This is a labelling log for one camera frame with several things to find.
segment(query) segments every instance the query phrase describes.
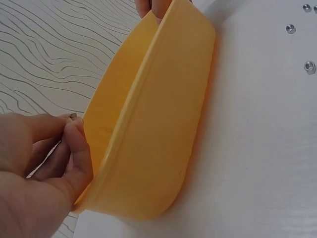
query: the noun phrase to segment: white table surface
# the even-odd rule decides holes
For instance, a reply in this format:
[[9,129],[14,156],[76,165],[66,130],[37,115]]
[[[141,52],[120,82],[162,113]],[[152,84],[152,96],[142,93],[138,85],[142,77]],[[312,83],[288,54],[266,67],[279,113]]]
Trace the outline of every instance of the white table surface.
[[317,74],[303,69],[317,62],[317,14],[302,10],[317,1],[237,1],[218,29],[214,81],[175,204],[145,222],[84,212],[75,238],[317,237]]

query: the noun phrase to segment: hand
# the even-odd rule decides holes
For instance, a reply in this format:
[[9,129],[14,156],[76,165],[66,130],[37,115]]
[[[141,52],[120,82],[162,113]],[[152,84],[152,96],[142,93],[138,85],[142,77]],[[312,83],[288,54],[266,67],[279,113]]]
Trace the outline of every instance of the hand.
[[171,2],[172,0],[135,0],[135,6],[141,18],[152,10],[160,24]]
[[69,116],[0,115],[0,237],[50,238],[91,182],[83,122]]

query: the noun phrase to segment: finger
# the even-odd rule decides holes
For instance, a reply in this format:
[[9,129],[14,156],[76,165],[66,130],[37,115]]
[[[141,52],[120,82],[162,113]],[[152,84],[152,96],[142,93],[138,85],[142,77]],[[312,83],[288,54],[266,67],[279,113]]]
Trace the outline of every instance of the finger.
[[[63,114],[58,117],[67,119],[70,117],[70,114]],[[54,138],[38,141],[33,144],[31,158],[25,169],[25,173],[24,173],[25,176],[28,176],[34,169],[36,169],[45,160],[48,153],[61,140],[61,137],[62,137],[62,134]]]
[[27,117],[10,113],[0,115],[0,169],[24,176],[33,144],[63,132],[66,118],[48,114]]
[[162,21],[171,2],[172,0],[153,0],[152,12],[156,17],[158,23]]
[[49,178],[60,178],[64,175],[70,157],[69,146],[63,137],[54,151],[42,166],[32,175],[31,179],[43,181]]
[[40,114],[23,119],[28,126],[33,143],[62,134],[67,121],[67,118],[54,117],[50,114]]
[[73,204],[93,179],[93,169],[89,145],[78,128],[81,122],[69,122],[64,129],[64,137],[73,158],[73,168],[62,178],[49,179],[46,182],[61,190]]
[[135,7],[141,18],[143,18],[151,10],[149,0],[135,0]]

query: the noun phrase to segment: yellow plastic bowl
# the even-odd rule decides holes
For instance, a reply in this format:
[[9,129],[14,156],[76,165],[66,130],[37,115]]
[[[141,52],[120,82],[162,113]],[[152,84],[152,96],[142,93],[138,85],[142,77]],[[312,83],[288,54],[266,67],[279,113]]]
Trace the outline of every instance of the yellow plastic bowl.
[[95,177],[74,206],[138,220],[177,197],[210,73],[213,26],[174,0],[158,27],[149,13],[122,44],[84,115]]

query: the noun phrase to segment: white patterned surface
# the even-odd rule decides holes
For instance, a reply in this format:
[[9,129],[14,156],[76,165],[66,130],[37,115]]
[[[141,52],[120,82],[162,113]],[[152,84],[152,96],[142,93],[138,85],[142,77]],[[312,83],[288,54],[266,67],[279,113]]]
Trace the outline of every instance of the white patterned surface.
[[[139,17],[132,0],[0,0],[0,113],[83,115]],[[56,238],[71,238],[69,215]]]

